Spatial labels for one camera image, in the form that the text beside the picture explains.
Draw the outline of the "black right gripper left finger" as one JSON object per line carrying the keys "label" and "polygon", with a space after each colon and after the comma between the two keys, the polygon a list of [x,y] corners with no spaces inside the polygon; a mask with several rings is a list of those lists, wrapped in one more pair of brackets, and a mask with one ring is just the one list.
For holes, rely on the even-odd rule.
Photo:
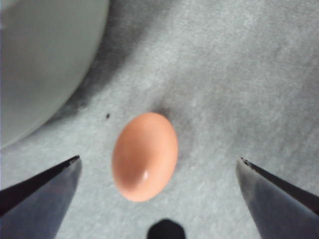
{"label": "black right gripper left finger", "polygon": [[53,239],[75,195],[82,171],[76,155],[0,192],[2,239]]}

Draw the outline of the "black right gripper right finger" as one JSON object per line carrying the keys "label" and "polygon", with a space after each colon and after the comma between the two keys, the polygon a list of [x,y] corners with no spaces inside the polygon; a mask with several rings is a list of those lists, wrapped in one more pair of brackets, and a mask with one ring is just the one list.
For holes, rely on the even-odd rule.
{"label": "black right gripper right finger", "polygon": [[242,196],[263,239],[317,239],[319,198],[250,161],[236,162]]}

